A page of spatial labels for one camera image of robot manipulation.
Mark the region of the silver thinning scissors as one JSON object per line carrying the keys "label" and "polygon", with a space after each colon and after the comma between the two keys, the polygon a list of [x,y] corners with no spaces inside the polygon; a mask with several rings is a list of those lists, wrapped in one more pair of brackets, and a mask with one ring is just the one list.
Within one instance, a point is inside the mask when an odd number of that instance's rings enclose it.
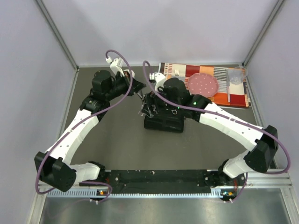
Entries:
{"label": "silver thinning scissors", "polygon": [[154,116],[154,101],[152,95],[153,92],[151,91],[150,93],[139,96],[142,103],[139,113],[142,113],[149,118],[152,118]]}

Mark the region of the black zip tool case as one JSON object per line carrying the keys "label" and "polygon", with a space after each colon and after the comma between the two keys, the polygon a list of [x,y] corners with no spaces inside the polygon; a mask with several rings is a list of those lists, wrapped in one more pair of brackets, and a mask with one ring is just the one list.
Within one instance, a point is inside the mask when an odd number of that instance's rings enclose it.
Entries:
{"label": "black zip tool case", "polygon": [[145,116],[143,126],[145,129],[155,131],[165,131],[171,133],[182,133],[184,131],[184,116],[179,109],[177,115],[173,115],[171,110],[175,108],[158,107],[158,115],[153,118]]}

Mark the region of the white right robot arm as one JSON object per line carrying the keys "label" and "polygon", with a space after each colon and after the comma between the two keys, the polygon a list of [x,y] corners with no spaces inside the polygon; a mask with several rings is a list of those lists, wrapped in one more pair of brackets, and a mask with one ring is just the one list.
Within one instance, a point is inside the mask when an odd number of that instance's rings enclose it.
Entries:
{"label": "white right robot arm", "polygon": [[192,95],[183,81],[166,79],[161,73],[150,74],[151,93],[144,96],[144,128],[172,133],[184,131],[184,120],[192,119],[231,137],[245,147],[245,152],[225,160],[218,179],[230,184],[235,177],[254,170],[266,173],[278,150],[277,129],[245,123],[202,95]]}

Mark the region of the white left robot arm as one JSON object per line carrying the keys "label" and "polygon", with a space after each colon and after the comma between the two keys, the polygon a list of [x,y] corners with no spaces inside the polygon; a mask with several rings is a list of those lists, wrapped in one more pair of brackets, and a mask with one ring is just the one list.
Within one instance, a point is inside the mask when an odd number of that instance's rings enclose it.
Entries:
{"label": "white left robot arm", "polygon": [[103,184],[106,179],[104,166],[93,161],[72,165],[72,158],[88,133],[112,109],[111,100],[139,94],[144,87],[145,84],[135,80],[132,70],[118,71],[114,76],[107,70],[97,71],[89,95],[62,136],[46,152],[35,155],[36,181],[42,181],[62,192],[84,181]]}

